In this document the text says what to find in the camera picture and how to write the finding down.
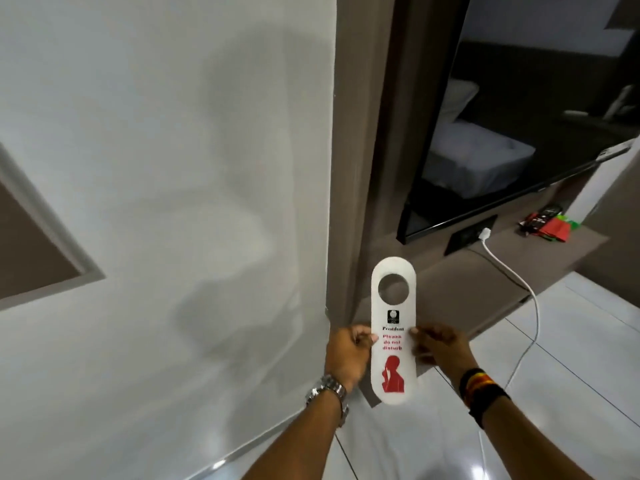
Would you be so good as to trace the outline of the person's right hand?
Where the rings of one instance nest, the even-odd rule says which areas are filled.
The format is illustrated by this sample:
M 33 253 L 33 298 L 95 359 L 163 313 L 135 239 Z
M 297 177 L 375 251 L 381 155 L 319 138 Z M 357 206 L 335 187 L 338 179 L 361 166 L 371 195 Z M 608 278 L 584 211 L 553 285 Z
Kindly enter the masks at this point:
M 439 367 L 453 386 L 460 385 L 467 371 L 479 367 L 464 333 L 449 325 L 431 322 L 413 328 L 437 330 L 439 341 L 436 344 L 415 344 L 413 341 L 413 355 L 421 363 Z

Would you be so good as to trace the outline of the person's left hand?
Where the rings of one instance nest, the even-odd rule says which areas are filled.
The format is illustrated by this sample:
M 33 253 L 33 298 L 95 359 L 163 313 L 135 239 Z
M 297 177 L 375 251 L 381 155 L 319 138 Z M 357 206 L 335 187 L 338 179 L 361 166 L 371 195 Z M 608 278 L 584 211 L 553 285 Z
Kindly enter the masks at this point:
M 350 394 L 364 377 L 371 357 L 372 346 L 356 346 L 352 331 L 373 333 L 363 324 L 343 327 L 332 331 L 326 347 L 324 373 L 331 374 Z

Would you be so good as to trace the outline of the white door hanger sign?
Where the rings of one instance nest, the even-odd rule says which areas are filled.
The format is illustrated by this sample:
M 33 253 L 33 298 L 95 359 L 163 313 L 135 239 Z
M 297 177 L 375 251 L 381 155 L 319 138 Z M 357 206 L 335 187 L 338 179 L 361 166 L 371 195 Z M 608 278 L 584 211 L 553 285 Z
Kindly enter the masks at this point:
M 371 275 L 371 386 L 390 406 L 405 403 L 417 387 L 410 330 L 417 323 L 417 274 L 401 257 L 379 261 Z

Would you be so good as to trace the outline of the person's left forearm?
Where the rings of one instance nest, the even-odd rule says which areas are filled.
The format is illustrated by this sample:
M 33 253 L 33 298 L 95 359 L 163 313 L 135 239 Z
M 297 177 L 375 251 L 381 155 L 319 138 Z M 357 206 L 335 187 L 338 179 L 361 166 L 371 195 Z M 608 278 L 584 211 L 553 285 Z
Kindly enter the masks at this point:
M 320 392 L 241 480 L 322 480 L 341 419 L 338 396 L 331 390 Z

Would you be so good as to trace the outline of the person's right forearm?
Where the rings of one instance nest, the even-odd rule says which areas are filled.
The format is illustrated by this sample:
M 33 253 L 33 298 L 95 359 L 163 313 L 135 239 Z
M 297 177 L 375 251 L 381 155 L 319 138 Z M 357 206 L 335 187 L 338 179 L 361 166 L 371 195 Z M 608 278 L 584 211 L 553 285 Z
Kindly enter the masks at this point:
M 511 480 L 594 480 L 507 397 L 494 400 L 481 423 Z

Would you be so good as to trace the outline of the silver metal wristwatch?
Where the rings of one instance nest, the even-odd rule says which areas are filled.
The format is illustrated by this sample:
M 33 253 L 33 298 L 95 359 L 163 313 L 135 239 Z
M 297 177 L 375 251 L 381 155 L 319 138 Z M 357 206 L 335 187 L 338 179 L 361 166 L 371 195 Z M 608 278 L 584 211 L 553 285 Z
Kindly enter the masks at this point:
M 322 376 L 320 380 L 318 380 L 318 382 L 309 389 L 305 398 L 305 405 L 309 406 L 317 396 L 326 391 L 332 392 L 340 402 L 341 416 L 338 428 L 341 428 L 345 424 L 349 414 L 348 393 L 343 384 L 336 380 L 336 378 L 331 374 L 325 374 Z

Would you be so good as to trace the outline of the black wristband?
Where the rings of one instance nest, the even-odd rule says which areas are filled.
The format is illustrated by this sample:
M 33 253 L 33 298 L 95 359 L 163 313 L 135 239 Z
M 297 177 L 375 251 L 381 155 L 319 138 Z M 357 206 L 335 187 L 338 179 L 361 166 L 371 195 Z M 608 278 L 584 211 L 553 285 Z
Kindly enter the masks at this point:
M 465 400 L 469 415 L 476 421 L 478 427 L 484 430 L 483 418 L 489 407 L 501 397 L 511 399 L 507 392 L 494 382 L 486 382 L 475 389 L 468 389 Z

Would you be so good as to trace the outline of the black remote control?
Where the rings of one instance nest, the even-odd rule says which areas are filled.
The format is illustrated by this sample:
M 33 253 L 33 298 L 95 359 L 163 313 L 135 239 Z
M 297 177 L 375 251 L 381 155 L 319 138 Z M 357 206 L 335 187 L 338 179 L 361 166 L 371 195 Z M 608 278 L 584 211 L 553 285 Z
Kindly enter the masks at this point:
M 523 221 L 519 222 L 519 231 L 524 235 L 540 235 L 542 228 L 549 221 L 558 217 L 562 211 L 563 208 L 560 205 L 547 205 L 536 212 L 532 212 Z

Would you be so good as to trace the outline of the red and green packets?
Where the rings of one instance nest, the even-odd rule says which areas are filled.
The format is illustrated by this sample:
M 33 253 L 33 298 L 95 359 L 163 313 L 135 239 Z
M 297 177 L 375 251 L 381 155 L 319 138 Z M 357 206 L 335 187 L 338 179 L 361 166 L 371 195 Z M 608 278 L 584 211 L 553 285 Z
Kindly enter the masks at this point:
M 542 228 L 540 235 L 535 236 L 551 242 L 566 242 L 569 239 L 570 234 L 580 227 L 580 223 L 568 219 L 563 214 L 560 214 Z

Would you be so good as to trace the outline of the black flat screen television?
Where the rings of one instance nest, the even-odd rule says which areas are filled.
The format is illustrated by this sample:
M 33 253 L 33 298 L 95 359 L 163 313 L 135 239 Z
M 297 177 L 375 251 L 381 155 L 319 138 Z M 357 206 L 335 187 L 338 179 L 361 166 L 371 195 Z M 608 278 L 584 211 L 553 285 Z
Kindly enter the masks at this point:
M 407 240 L 600 165 L 640 136 L 640 0 L 470 0 Z

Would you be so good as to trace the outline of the brown wooden wall shelf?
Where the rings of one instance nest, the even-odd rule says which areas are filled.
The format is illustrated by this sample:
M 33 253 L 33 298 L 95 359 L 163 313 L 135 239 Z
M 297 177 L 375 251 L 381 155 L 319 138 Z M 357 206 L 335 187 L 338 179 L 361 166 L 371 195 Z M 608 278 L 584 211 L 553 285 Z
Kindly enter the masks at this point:
M 518 222 L 535 207 L 502 209 L 488 247 L 539 293 L 575 270 L 608 236 L 580 226 L 565 243 L 524 237 L 518 233 Z M 495 264 L 479 242 L 444 255 L 454 232 L 480 220 L 469 219 L 405 245 L 392 233 L 379 236 L 364 245 L 359 270 L 372 271 L 383 257 L 407 259 L 417 273 L 418 323 L 434 319 L 478 335 L 517 309 L 527 295 L 524 286 Z

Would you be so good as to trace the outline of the black wall socket panel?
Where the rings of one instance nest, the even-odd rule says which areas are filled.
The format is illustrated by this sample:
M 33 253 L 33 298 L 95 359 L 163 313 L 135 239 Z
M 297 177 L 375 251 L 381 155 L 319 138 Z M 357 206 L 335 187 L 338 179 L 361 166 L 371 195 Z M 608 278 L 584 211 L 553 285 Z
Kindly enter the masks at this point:
M 497 218 L 498 214 L 494 214 L 453 233 L 447 243 L 446 249 L 444 250 L 444 256 L 448 256 L 459 250 L 467 248 L 470 245 L 473 245 L 473 243 L 479 241 L 479 236 L 482 231 L 485 228 L 491 231 Z

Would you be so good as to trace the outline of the brown wooden wall panel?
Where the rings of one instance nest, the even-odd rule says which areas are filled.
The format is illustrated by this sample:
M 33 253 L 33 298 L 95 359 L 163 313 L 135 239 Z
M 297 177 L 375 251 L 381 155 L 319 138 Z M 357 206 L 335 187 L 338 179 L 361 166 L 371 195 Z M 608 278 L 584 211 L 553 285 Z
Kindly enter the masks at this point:
M 385 257 L 420 273 L 463 224 L 400 243 L 470 0 L 337 0 L 325 314 L 363 321 Z

